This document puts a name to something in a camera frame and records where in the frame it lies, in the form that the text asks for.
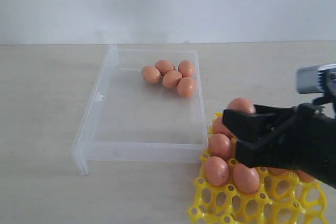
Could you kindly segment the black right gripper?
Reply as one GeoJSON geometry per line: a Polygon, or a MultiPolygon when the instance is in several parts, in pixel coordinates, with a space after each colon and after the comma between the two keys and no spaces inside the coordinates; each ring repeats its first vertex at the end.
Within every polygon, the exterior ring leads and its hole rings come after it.
{"type": "Polygon", "coordinates": [[[254,113],[223,111],[222,124],[238,139],[236,159],[249,168],[300,170],[335,188],[335,118],[310,103],[254,107],[254,113]]]}

